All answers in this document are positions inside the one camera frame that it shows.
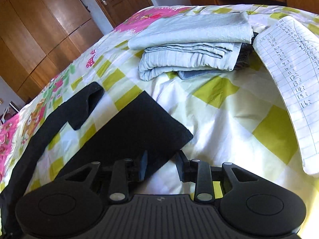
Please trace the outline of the dark navy pants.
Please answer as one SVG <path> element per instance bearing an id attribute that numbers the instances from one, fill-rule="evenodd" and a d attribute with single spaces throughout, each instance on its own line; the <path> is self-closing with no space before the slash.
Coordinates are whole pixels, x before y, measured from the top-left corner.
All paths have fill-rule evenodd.
<path id="1" fill-rule="evenodd" d="M 79 130 L 104 95 L 104 88 L 93 82 L 49 114 L 30 139 L 13 168 L 9 184 L 1 192 L 2 232 L 18 237 L 21 229 L 15 208 L 33 176 L 38 160 L 65 124 Z M 145 178 L 166 164 L 194 136 L 168 114 L 147 92 L 142 92 L 95 133 L 58 172 L 58 177 L 97 161 L 103 167 L 124 158 L 147 153 Z"/>

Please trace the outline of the floral checkered bed sheet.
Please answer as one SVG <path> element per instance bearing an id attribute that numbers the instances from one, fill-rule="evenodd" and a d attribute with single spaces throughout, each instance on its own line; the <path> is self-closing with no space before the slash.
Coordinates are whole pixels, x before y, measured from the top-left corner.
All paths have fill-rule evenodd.
<path id="1" fill-rule="evenodd" d="M 297 141 L 282 98 L 259 57 L 238 71 L 182 80 L 174 72 L 142 81 L 142 52 L 128 41 L 152 22 L 178 15 L 229 14 L 244 11 L 261 32 L 292 16 L 318 33 L 318 15 L 271 5 L 171 6 L 140 10 L 89 46 L 48 85 L 18 117 L 1 126 L 1 188 L 11 178 L 31 136 L 48 115 L 85 85 L 96 81 L 105 94 L 80 130 L 65 125 L 40 158 L 27 189 L 52 181 L 68 160 L 120 109 L 146 91 L 194 138 L 184 147 L 190 158 L 214 166 L 230 161 L 299 195 L 307 206 L 301 238 L 318 238 L 318 178 L 302 168 Z"/>

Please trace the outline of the folded light grey clothes stack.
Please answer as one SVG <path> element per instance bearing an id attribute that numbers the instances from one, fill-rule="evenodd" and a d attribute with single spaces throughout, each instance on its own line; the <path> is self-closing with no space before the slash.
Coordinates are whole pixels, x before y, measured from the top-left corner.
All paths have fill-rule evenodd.
<path id="1" fill-rule="evenodd" d="M 161 18 L 128 42 L 142 50 L 138 73 L 150 81 L 171 71 L 232 71 L 253 38 L 248 14 L 185 15 Z"/>

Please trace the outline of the lined handwritten paper sheet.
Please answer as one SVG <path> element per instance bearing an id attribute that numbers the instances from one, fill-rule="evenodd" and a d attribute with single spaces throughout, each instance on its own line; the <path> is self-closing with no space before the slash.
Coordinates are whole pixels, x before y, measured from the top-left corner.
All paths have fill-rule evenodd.
<path id="1" fill-rule="evenodd" d="M 282 97 L 302 167 L 318 176 L 318 37 L 292 16 L 258 34 L 253 47 Z"/>

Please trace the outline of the wooden wardrobe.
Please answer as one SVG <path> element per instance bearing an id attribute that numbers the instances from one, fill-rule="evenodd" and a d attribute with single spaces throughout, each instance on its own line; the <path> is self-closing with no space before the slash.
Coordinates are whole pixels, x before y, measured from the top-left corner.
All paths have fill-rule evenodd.
<path id="1" fill-rule="evenodd" d="M 81 0 L 1 0 L 1 77 L 28 102 L 102 36 Z"/>

